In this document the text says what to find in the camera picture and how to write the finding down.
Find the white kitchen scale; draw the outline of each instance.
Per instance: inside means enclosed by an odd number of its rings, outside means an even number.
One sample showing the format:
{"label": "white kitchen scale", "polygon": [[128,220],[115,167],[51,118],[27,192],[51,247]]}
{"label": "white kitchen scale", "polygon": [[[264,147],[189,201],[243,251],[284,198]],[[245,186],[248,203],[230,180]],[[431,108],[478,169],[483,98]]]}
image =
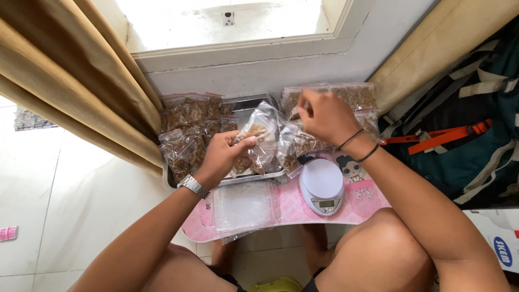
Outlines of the white kitchen scale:
{"label": "white kitchen scale", "polygon": [[343,202],[343,174],[339,167],[326,159],[314,159],[305,164],[299,175],[299,188],[305,202],[320,216],[330,216]]}

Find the beige curtain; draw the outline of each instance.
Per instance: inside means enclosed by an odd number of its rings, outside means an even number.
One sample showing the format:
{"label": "beige curtain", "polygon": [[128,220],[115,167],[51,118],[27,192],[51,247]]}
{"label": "beige curtain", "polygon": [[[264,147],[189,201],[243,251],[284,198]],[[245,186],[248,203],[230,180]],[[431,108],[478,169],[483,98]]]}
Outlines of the beige curtain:
{"label": "beige curtain", "polygon": [[518,14],[517,0],[442,0],[370,79],[381,113]]}
{"label": "beige curtain", "polygon": [[0,0],[0,95],[162,173],[162,105],[90,0]]}

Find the backpack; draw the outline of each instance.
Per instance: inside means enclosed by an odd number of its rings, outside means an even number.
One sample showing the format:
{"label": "backpack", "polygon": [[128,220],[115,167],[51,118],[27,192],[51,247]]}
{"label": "backpack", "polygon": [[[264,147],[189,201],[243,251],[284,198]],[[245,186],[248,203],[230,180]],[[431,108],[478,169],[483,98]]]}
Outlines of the backpack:
{"label": "backpack", "polygon": [[462,209],[499,204],[518,189],[518,76],[516,18],[381,117],[384,148]]}

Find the silver metal watch band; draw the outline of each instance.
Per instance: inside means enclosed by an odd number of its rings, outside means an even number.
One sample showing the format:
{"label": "silver metal watch band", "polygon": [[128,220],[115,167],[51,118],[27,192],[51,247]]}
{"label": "silver metal watch band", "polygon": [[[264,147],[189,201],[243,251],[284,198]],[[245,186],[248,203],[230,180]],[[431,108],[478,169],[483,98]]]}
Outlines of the silver metal watch band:
{"label": "silver metal watch band", "polygon": [[180,183],[176,186],[179,189],[181,186],[184,186],[194,193],[200,196],[202,199],[206,199],[209,196],[209,191],[204,189],[201,184],[198,183],[196,179],[194,179],[191,175],[187,175]]}

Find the black bracelet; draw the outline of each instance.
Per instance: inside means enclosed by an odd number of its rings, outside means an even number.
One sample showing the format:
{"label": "black bracelet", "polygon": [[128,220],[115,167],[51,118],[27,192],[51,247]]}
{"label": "black bracelet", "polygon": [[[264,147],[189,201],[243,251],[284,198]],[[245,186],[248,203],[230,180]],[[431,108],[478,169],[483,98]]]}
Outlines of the black bracelet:
{"label": "black bracelet", "polygon": [[357,162],[357,163],[361,163],[361,162],[363,162],[363,161],[366,160],[368,157],[370,157],[371,154],[375,153],[375,151],[376,151],[377,149],[378,149],[378,144],[377,144],[377,146],[375,146],[375,148],[373,148],[373,150],[371,150],[370,153],[368,153],[368,154],[366,155],[366,157],[364,157],[363,159],[360,159],[360,160],[354,160],[354,161]]}
{"label": "black bracelet", "polygon": [[362,132],[364,130],[364,128],[360,129],[357,133],[353,134],[353,136],[351,136],[348,140],[346,140],[346,142],[342,143],[339,147],[337,147],[337,150],[340,151],[340,149],[346,144],[348,143],[351,139],[355,138],[355,136],[357,136],[360,132]]}

